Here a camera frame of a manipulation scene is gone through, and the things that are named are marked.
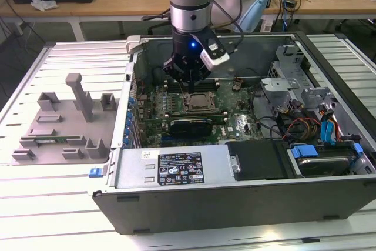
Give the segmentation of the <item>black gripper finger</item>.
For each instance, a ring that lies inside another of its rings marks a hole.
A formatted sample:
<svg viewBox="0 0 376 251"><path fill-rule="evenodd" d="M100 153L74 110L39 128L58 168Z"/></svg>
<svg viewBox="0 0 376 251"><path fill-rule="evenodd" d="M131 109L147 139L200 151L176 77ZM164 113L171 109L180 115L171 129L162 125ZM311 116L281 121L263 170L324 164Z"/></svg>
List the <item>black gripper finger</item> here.
<svg viewBox="0 0 376 251"><path fill-rule="evenodd" d="M195 63L192 69L192 92L195 92L195 87L211 73L204 63Z"/></svg>
<svg viewBox="0 0 376 251"><path fill-rule="evenodd" d="M179 57L172 56L163 64L163 70L178 83L187 87L187 91L192 91L192 78L190 70L182 66L182 60Z"/></svg>

